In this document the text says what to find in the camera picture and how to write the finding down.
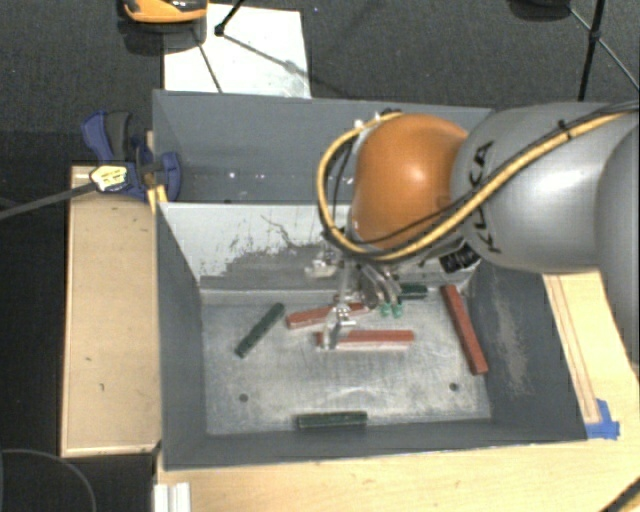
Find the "metal stand leg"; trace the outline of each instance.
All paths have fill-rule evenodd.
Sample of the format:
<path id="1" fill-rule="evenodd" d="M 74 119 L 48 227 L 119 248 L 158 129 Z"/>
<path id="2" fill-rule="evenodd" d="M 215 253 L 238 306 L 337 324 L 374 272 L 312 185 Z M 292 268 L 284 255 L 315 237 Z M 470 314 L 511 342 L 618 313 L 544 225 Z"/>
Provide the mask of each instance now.
<path id="1" fill-rule="evenodd" d="M 604 13 L 605 0 L 598 0 L 596 3 L 596 10 L 593 14 L 593 22 L 591 23 L 591 30 L 589 30 L 589 47 L 587 48 L 587 57 L 584 61 L 584 68 L 582 69 L 582 81 L 580 82 L 580 92 L 578 93 L 578 101 L 584 101 L 584 97 L 587 93 L 587 84 L 589 83 L 589 74 L 591 73 L 591 64 L 593 63 L 593 54 L 596 49 L 596 45 L 600 40 L 600 23 L 602 22 L 602 15 Z"/>
<path id="2" fill-rule="evenodd" d="M 231 18 L 233 18 L 233 16 L 236 14 L 236 12 L 238 12 L 238 9 L 240 9 L 240 6 L 245 2 L 245 0 L 238 0 L 233 7 L 231 8 L 231 10 L 229 11 L 229 14 L 227 14 L 225 16 L 225 18 L 218 24 L 215 26 L 215 28 L 213 29 L 213 33 L 218 36 L 218 37 L 222 37 L 224 36 L 224 29 L 227 26 L 227 23 L 229 23 L 231 21 Z"/>

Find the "black cable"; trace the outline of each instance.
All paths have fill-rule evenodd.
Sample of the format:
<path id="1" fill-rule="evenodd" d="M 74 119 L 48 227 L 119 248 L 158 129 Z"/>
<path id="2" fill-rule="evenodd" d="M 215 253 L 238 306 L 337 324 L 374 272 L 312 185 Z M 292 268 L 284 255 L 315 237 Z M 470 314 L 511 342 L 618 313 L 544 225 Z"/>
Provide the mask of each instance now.
<path id="1" fill-rule="evenodd" d="M 580 14 L 578 14 L 577 11 L 575 11 L 574 9 L 572 9 L 571 7 L 569 7 L 569 12 L 571 13 L 571 15 L 577 19 L 580 24 L 582 24 L 582 26 L 587 29 L 587 31 L 591 31 L 591 27 L 589 26 L 589 24 L 584 20 L 584 18 L 582 16 L 580 16 Z M 633 84 L 633 86 L 636 88 L 637 91 L 640 92 L 640 85 L 638 85 L 638 82 L 636 81 L 635 78 L 633 78 L 633 75 L 631 74 L 631 72 L 627 69 L 627 67 L 622 63 L 622 61 L 618 58 L 618 56 L 614 53 L 614 51 L 611 49 L 611 47 L 604 41 L 604 39 L 602 38 L 598 38 L 598 44 L 602 47 L 602 49 L 607 52 L 607 54 L 609 55 L 609 57 L 611 57 L 613 59 L 613 61 L 618 65 L 618 67 L 620 68 L 620 70 L 624 73 L 624 75 L 629 79 L 629 81 Z"/>
<path id="2" fill-rule="evenodd" d="M 600 23 L 604 14 L 604 4 L 606 0 L 596 0 L 596 9 L 593 14 L 593 22 L 589 29 L 589 45 L 587 46 L 587 55 L 584 59 L 584 67 L 582 68 L 582 80 L 580 80 L 580 92 L 578 92 L 578 101 L 584 101 L 587 94 L 587 84 L 591 75 L 591 64 L 593 63 L 593 55 L 596 51 L 596 44 L 600 39 Z"/>
<path id="3" fill-rule="evenodd" d="M 615 104 L 615 105 L 607 105 L 601 109 L 597 109 L 593 112 L 590 112 L 589 114 L 586 114 L 584 116 L 581 116 L 573 121 L 569 121 L 569 122 L 561 122 L 559 123 L 558 127 L 555 128 L 554 130 L 551 130 L 549 132 L 547 132 L 545 135 L 539 137 L 538 139 L 536 139 L 535 141 L 533 141 L 532 143 L 528 144 L 527 146 L 525 146 L 523 149 L 521 149 L 520 151 L 518 151 L 517 153 L 515 153 L 514 155 L 512 155 L 510 158 L 508 158 L 507 160 L 505 160 L 500 166 L 496 167 L 493 172 L 486 176 L 485 178 L 483 178 L 482 180 L 480 180 L 474 189 L 469 190 L 469 192 L 467 192 L 465 195 L 459 197 L 458 199 L 456 199 L 453 203 L 451 203 L 449 206 L 447 206 L 446 208 L 443 208 L 435 213 L 430 214 L 429 216 L 426 216 L 422 219 L 418 219 L 417 221 L 414 221 L 412 223 L 412 225 L 415 224 L 420 224 L 425 222 L 426 220 L 429 220 L 430 217 L 433 216 L 443 216 L 442 218 L 438 219 L 435 223 L 433 223 L 432 225 L 429 226 L 429 228 L 422 233 L 422 236 L 428 236 L 430 233 L 432 233 L 435 229 L 437 229 L 440 225 L 442 225 L 442 223 L 444 223 L 447 220 L 447 217 L 445 216 L 447 213 L 452 212 L 452 210 L 457 209 L 462 207 L 466 201 L 468 201 L 468 199 L 470 197 L 472 197 L 475 194 L 475 190 L 478 190 L 482 187 L 484 187 L 485 185 L 487 185 L 488 183 L 490 183 L 497 175 L 500 174 L 500 172 L 507 166 L 511 165 L 514 161 L 516 161 L 517 159 L 519 159 L 521 156 L 523 156 L 524 154 L 530 152 L 531 150 L 533 150 L 534 148 L 541 146 L 542 144 L 544 144 L 545 142 L 549 141 L 550 139 L 552 139 L 553 137 L 556 137 L 557 135 L 563 133 L 563 132 L 567 132 L 571 129 L 573 129 L 576 126 L 579 126 L 581 124 L 590 122 L 594 119 L 597 119 L 599 117 L 603 117 L 605 115 L 609 115 L 609 114 L 617 114 L 617 113 L 629 113 L 629 112 L 634 112 L 634 111 L 638 111 L 639 110 L 639 104 L 638 101 L 634 100 L 634 101 L 628 101 L 628 102 L 624 102 L 624 103 L 620 103 L 620 104 Z M 352 139 L 349 139 L 347 141 L 345 141 L 344 144 L 347 144 L 349 142 L 351 142 Z M 328 174 L 330 173 L 331 169 L 328 169 L 327 172 L 327 176 L 325 176 L 325 180 L 328 179 Z M 340 247 L 344 252 L 346 252 L 347 254 L 349 254 L 351 257 L 355 258 L 356 260 L 360 260 L 360 261 L 368 261 L 368 262 L 374 262 L 376 263 L 376 259 L 377 257 L 380 256 L 384 256 L 387 254 L 391 254 L 395 251 L 401 250 L 404 247 L 407 247 L 409 245 L 411 245 L 411 243 L 413 243 L 412 240 L 409 240 L 407 242 L 404 242 L 402 244 L 399 244 L 397 246 L 388 248 L 388 249 L 380 249 L 380 250 L 376 250 L 376 251 L 372 251 L 371 253 L 368 254 L 361 254 L 355 251 L 352 251 L 350 249 L 348 249 L 347 247 L 343 247 L 340 244 L 340 241 L 337 240 L 332 234 L 331 234 L 331 229 L 329 229 L 329 226 L 326 225 L 326 223 L 324 222 L 324 219 L 322 218 L 322 216 L 320 216 L 321 222 L 323 224 L 323 227 L 325 228 L 324 231 L 324 236 L 328 241 L 333 241 L 334 245 L 337 245 L 338 247 Z M 401 228 L 401 232 L 402 231 L 406 231 L 410 229 L 410 226 L 407 225 L 403 228 Z M 425 249 L 427 249 L 426 247 L 421 248 L 419 251 L 424 251 Z M 405 256 L 399 257 L 397 259 L 394 260 L 390 260 L 387 261 L 386 263 L 397 263 L 400 261 L 404 261 L 408 258 L 411 258 L 415 256 L 415 252 L 412 252 L 410 254 L 407 254 Z"/>
<path id="4" fill-rule="evenodd" d="M 37 210 L 38 208 L 42 208 L 43 206 L 49 206 L 61 201 L 68 201 L 69 199 L 73 199 L 74 197 L 88 194 L 89 192 L 95 192 L 95 190 L 96 186 L 93 182 L 86 183 L 79 187 L 72 188 L 71 190 L 65 190 L 64 192 L 59 192 L 57 194 L 43 197 L 42 199 L 36 199 L 35 201 L 31 201 L 29 203 L 14 206 L 13 208 L 0 211 L 0 221 L 3 221 L 15 215 L 20 215 L 32 210 Z"/>
<path id="5" fill-rule="evenodd" d="M 231 18 L 236 15 L 236 12 L 238 12 L 238 9 L 240 9 L 244 2 L 245 0 L 236 0 L 225 18 L 215 26 L 213 33 L 217 37 L 222 37 L 224 35 L 224 29 L 227 27 L 227 24 L 231 21 Z"/>
<path id="6" fill-rule="evenodd" d="M 198 36 L 196 36 L 196 31 L 193 28 L 191 28 L 191 35 L 193 35 L 193 40 L 195 41 L 196 45 L 200 50 L 200 54 L 204 59 L 204 63 L 207 65 L 207 69 L 209 70 L 209 74 L 211 75 L 211 79 L 213 80 L 213 84 L 216 86 L 216 89 L 218 90 L 218 92 L 222 93 L 222 87 L 220 87 L 220 82 L 218 82 L 218 79 L 216 78 L 216 74 L 213 72 L 213 68 L 211 67 L 211 63 L 209 62 L 209 58 L 207 57 L 207 53 L 204 51 L 202 43 L 198 39 Z"/>
<path id="7" fill-rule="evenodd" d="M 96 502 L 96 495 L 93 492 L 93 487 L 91 487 L 91 483 L 89 483 L 89 480 L 87 479 L 86 476 L 84 476 L 84 474 L 82 474 L 82 472 L 73 464 L 71 464 L 70 462 L 58 457 L 57 455 L 52 455 L 50 453 L 46 453 L 46 452 L 41 452 L 38 450 L 29 450 L 29 449 L 10 449 L 10 450 L 3 450 L 2 454 L 4 455 L 31 455 L 31 456 L 35 456 L 35 457 L 42 457 L 44 459 L 48 459 L 51 460 L 53 462 L 56 462 L 58 464 L 61 464 L 63 467 L 66 467 L 67 469 L 69 469 L 74 475 L 76 475 L 80 481 L 82 482 L 82 484 L 84 485 L 85 489 L 87 490 L 87 494 L 89 495 L 89 500 L 91 501 L 91 511 L 92 512 L 97 512 L 98 510 L 98 504 Z M 0 498 L 2 497 L 2 485 L 0 484 Z"/>
<path id="8" fill-rule="evenodd" d="M 414 220 L 411 224 L 407 224 L 406 226 L 401 227 L 400 229 L 397 229 L 396 231 L 392 231 L 391 233 L 381 236 L 379 238 L 371 238 L 369 240 L 361 240 L 361 241 L 353 241 L 354 244 L 357 245 L 371 245 L 371 244 L 375 244 L 375 243 L 379 243 L 379 242 L 384 242 L 385 240 L 389 240 L 393 237 L 396 237 L 398 235 L 401 235 L 402 233 L 404 233 L 405 231 L 409 231 L 417 226 L 419 226 L 420 224 L 423 224 L 429 220 L 432 220 L 436 217 L 440 217 L 441 215 L 446 214 L 447 212 L 450 212 L 452 210 L 454 210 L 455 208 L 462 206 L 462 203 L 464 200 L 467 199 L 468 196 L 470 196 L 471 194 L 467 193 L 464 196 L 459 197 L 456 201 L 454 201 L 453 203 L 449 204 L 448 206 L 445 206 L 444 208 L 440 208 L 439 210 L 436 210 L 433 213 L 430 213 L 429 215 L 425 215 L 424 217 L 419 218 L 418 220 Z"/>
<path id="9" fill-rule="evenodd" d="M 344 171 L 347 168 L 347 164 L 349 163 L 349 158 L 353 153 L 353 143 L 347 145 L 347 150 L 345 152 L 345 156 L 342 159 L 342 163 L 340 164 L 340 170 L 338 171 L 338 175 L 336 176 L 336 185 L 333 187 L 333 218 L 336 217 L 336 208 L 338 207 L 338 192 L 340 191 L 340 182 L 342 181 L 342 176 L 344 175 Z"/>
<path id="10" fill-rule="evenodd" d="M 630 510 L 638 510 L 636 507 L 633 509 L 628 508 L 631 503 L 640 496 L 640 478 L 637 478 L 629 487 L 627 487 L 620 495 L 616 497 L 611 504 L 604 508 L 606 512 L 629 512 Z"/>

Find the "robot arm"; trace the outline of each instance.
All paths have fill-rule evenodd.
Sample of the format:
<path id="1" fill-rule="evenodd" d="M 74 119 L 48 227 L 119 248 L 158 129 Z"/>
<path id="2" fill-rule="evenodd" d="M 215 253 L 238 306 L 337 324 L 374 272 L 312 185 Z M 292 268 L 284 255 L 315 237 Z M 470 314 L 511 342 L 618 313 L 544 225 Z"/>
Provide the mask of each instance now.
<path id="1" fill-rule="evenodd" d="M 327 240 L 382 273 L 411 259 L 444 261 L 443 250 L 530 272 L 599 268 L 637 363 L 637 103 L 515 109 L 468 136 L 416 117 L 382 116 L 329 148 L 317 176 Z M 326 204 L 329 162 L 363 132 L 343 232 Z"/>

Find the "blue clamp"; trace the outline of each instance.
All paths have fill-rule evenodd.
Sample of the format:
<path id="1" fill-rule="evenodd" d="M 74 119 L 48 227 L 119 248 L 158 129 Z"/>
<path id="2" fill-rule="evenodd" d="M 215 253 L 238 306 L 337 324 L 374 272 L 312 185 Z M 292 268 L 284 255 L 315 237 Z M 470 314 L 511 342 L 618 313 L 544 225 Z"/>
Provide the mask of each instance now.
<path id="1" fill-rule="evenodd" d="M 606 401 L 596 398 L 596 403 L 598 404 L 602 421 L 585 425 L 587 437 L 589 439 L 611 439 L 615 441 L 620 436 L 620 422 L 611 419 L 611 413 Z"/>
<path id="2" fill-rule="evenodd" d="M 154 164 L 153 153 L 144 140 L 139 136 L 129 137 L 130 118 L 131 114 L 127 112 L 108 114 L 104 110 L 98 110 L 82 123 L 84 142 L 94 152 L 100 165 L 117 163 L 127 169 L 125 186 L 102 192 L 125 194 L 144 202 L 148 187 L 143 176 L 152 172 L 156 174 L 156 183 L 166 186 L 169 201 L 175 201 L 180 193 L 182 179 L 178 155 L 174 152 L 164 153 L 160 162 Z"/>

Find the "wooden edge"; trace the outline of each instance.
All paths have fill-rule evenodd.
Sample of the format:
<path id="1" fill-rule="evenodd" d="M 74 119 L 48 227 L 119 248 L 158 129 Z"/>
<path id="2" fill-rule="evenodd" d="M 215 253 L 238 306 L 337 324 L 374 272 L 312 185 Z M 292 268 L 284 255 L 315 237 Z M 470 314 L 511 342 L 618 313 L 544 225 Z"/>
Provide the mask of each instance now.
<path id="1" fill-rule="evenodd" d="M 562 348 L 567 358 L 567 366 L 576 390 L 582 418 L 586 424 L 600 423 L 602 417 L 591 386 L 589 372 L 580 350 L 575 324 L 571 318 L 569 303 L 562 287 L 562 279 L 556 275 L 544 275 L 542 277 L 547 289 L 551 310 L 556 320 L 558 333 L 560 334 Z"/>
<path id="2" fill-rule="evenodd" d="M 157 351 L 155 353 L 156 361 L 158 368 L 158 375 L 160 375 L 160 301 L 158 297 L 158 258 L 157 258 L 157 247 L 158 247 L 158 222 L 156 218 L 156 212 L 153 212 L 153 218 L 151 219 L 151 254 L 149 255 L 151 259 L 151 336 L 152 342 L 157 347 Z M 161 388 L 162 379 L 158 378 L 158 387 Z M 162 414 L 162 389 L 158 390 L 158 400 L 159 400 L 159 413 L 160 413 L 160 440 L 162 439 L 162 423 L 163 423 L 163 414 Z M 154 450 L 158 449 L 158 445 L 153 447 Z"/>
<path id="3" fill-rule="evenodd" d="M 153 147 L 155 143 L 155 138 L 153 137 L 153 130 L 147 130 L 145 139 L 146 139 L 148 148 L 151 150 L 152 153 L 155 153 L 155 149 Z"/>
<path id="4" fill-rule="evenodd" d="M 147 200 L 149 201 L 149 206 L 151 207 L 151 213 L 155 215 L 157 203 L 169 202 L 169 199 L 167 198 L 167 190 L 165 189 L 164 185 L 150 187 L 149 190 L 147 190 Z"/>
<path id="5" fill-rule="evenodd" d="M 69 390 L 70 390 L 70 374 L 71 374 L 71 318 L 73 311 L 73 240 L 74 240 L 74 216 L 73 200 L 69 206 L 69 225 L 68 225 L 68 237 L 67 237 L 67 286 L 65 297 L 65 322 L 64 322 L 64 362 L 62 373 L 62 418 L 60 425 L 60 456 L 70 457 L 69 446 Z"/>
<path id="6" fill-rule="evenodd" d="M 153 453 L 157 449 L 156 444 L 136 444 L 119 446 L 92 446 L 91 448 L 71 448 L 60 456 L 65 459 L 81 459 L 83 457 L 100 457 L 104 455 L 134 455 Z"/>

